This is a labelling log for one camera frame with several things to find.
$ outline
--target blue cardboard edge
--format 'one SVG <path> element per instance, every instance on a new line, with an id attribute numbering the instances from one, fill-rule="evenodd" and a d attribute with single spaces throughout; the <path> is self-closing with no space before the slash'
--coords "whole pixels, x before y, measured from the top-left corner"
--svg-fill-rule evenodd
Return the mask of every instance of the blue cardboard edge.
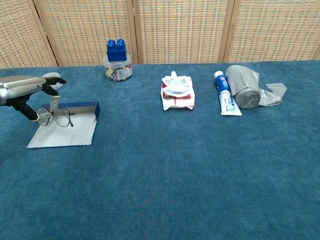
<path id="1" fill-rule="evenodd" d="M 100 116 L 100 105 L 98 101 L 82 101 L 82 102 L 65 102 L 65 103 L 59 103 L 58 108 L 71 108 L 71 107 L 89 107 L 89 106 L 95 106 L 94 114 L 96 121 L 98 121 Z M 43 104 L 40 106 L 40 108 L 50 108 L 50 104 Z"/>

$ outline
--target plastic jar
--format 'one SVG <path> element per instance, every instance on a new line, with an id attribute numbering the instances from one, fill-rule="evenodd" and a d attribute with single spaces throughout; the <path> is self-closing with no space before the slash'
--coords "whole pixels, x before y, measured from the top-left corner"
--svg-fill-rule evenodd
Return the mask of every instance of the plastic jar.
<path id="1" fill-rule="evenodd" d="M 108 56 L 103 57 L 105 76 L 108 80 L 122 82 L 132 76 L 132 63 L 130 54 L 126 55 L 126 61 L 109 62 Z"/>

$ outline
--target printed label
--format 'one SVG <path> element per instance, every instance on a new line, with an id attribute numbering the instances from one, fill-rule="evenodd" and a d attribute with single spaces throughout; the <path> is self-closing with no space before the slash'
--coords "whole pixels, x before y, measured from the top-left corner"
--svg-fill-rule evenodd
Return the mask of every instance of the printed label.
<path id="1" fill-rule="evenodd" d="M 129 77 L 130 75 L 132 74 L 132 68 L 131 68 L 131 65 L 124 68 L 124 69 L 121 69 L 121 70 L 117 70 L 116 71 L 116 75 L 118 76 L 118 81 L 119 80 L 124 80 L 126 79 L 127 77 Z"/>

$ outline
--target eyeglasses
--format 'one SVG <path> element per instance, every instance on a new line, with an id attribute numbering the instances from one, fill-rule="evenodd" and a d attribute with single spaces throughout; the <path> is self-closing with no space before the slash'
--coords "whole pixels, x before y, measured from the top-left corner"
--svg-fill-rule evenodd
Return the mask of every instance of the eyeglasses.
<path id="1" fill-rule="evenodd" d="M 36 111 L 37 114 L 43 114 L 43 113 L 50 113 L 48 109 L 46 108 L 38 108 L 37 111 Z M 69 112 L 68 109 L 66 108 L 56 108 L 55 110 L 53 110 L 52 113 L 52 116 L 53 116 L 53 119 L 55 120 L 56 124 L 58 124 L 60 127 L 67 127 L 67 126 L 71 126 L 73 127 L 74 124 L 71 122 L 71 119 L 70 119 L 70 116 L 71 115 L 76 115 L 75 113 L 71 113 Z M 51 117 L 48 118 L 48 121 L 47 122 L 42 122 L 39 124 L 41 126 L 47 126 L 48 123 L 49 123 L 49 120 L 51 119 Z"/>

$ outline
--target eyeglass lens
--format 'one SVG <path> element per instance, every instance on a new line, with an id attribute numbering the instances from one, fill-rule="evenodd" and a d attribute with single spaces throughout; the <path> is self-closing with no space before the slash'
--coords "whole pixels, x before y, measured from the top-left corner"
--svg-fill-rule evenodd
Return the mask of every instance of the eyeglass lens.
<path id="1" fill-rule="evenodd" d="M 56 108 L 53 111 L 53 118 L 60 127 L 67 127 L 70 123 L 70 113 L 66 108 Z"/>
<path id="2" fill-rule="evenodd" d="M 36 110 L 36 113 L 37 113 L 37 114 L 44 114 L 44 113 L 47 113 L 47 112 L 48 112 L 48 110 L 45 109 L 45 108 L 42 108 L 42 107 L 41 107 L 41 108 L 38 108 L 38 109 Z M 50 120 L 50 118 L 49 118 L 48 121 L 46 121 L 46 122 L 40 121 L 39 124 L 40 124 L 41 126 L 46 126 L 46 125 L 48 125 L 49 120 Z"/>

